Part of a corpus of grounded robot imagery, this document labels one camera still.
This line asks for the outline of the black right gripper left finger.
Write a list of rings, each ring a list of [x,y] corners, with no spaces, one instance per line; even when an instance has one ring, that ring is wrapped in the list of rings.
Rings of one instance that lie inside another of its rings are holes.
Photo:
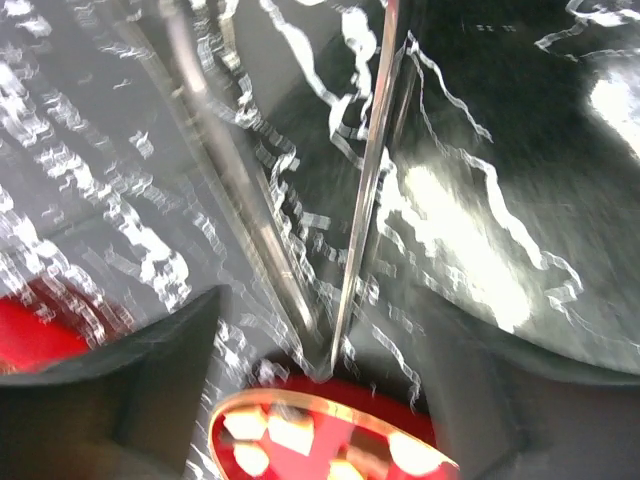
[[[110,345],[2,377],[2,478],[180,478],[219,316],[214,287]]]

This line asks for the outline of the white oval chocolate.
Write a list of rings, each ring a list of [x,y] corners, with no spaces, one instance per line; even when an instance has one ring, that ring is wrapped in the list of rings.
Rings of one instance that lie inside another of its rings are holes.
[[[233,455],[238,466],[249,476],[261,476],[269,467],[266,452],[255,443],[236,443]]]

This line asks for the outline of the red box lid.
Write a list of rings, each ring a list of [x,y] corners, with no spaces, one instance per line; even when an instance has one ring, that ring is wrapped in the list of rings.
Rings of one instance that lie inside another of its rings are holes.
[[[44,276],[1,298],[1,374],[39,372],[132,332],[130,312]]]

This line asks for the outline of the white rectangular chocolate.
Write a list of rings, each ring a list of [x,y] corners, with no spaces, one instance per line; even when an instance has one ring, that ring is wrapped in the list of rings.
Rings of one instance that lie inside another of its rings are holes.
[[[285,418],[280,415],[270,415],[267,429],[272,442],[298,454],[310,455],[315,437],[312,417]]]
[[[224,414],[223,425],[229,434],[239,441],[261,440],[268,418],[259,405],[235,408]]]

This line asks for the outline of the cream square chocolate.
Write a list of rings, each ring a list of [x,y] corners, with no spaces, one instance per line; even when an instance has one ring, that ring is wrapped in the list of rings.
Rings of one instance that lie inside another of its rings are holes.
[[[364,480],[363,474],[349,461],[335,459],[329,464],[327,480]]]

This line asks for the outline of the white heart chocolate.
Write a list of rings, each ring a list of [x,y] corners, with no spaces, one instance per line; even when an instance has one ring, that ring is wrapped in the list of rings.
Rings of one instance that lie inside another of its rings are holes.
[[[391,433],[388,443],[394,463],[409,475],[425,476],[437,470],[442,463],[436,450],[404,433]]]

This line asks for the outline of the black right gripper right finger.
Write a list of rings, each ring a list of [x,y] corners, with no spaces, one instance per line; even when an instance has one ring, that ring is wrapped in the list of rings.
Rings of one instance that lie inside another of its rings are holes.
[[[351,333],[382,390],[433,421],[464,479],[635,479],[639,379],[552,353],[421,287]]]

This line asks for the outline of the round red lacquer tray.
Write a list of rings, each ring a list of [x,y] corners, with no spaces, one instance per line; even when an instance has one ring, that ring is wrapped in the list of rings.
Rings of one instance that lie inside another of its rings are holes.
[[[309,456],[298,454],[271,441],[266,429],[261,440],[235,440],[223,425],[232,409],[259,405],[267,418],[310,416],[315,437]],[[401,432],[433,448],[441,465],[425,476],[412,476],[393,461],[388,436]],[[236,463],[236,443],[255,443],[268,455],[270,464],[258,477],[246,474]],[[342,380],[317,384],[293,375],[272,386],[250,387],[219,403],[211,414],[208,446],[211,457],[225,479],[327,479],[335,459],[351,462],[365,479],[457,479],[458,465],[438,450],[431,419],[386,395]]]

